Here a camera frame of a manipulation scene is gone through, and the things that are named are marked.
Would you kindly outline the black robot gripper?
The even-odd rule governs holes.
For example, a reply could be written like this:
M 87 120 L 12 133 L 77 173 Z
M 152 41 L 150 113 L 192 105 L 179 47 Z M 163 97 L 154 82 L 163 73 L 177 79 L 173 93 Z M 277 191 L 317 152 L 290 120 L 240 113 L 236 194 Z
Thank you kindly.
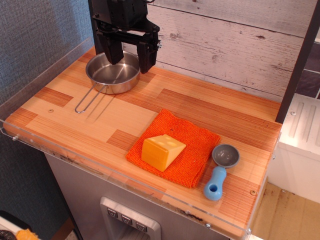
M 147 73 L 155 64 L 160 27 L 147 19 L 151 0 L 106 0 L 108 12 L 96 13 L 98 39 L 107 60 L 117 64 L 123 59 L 122 43 L 137 46 L 140 72 Z

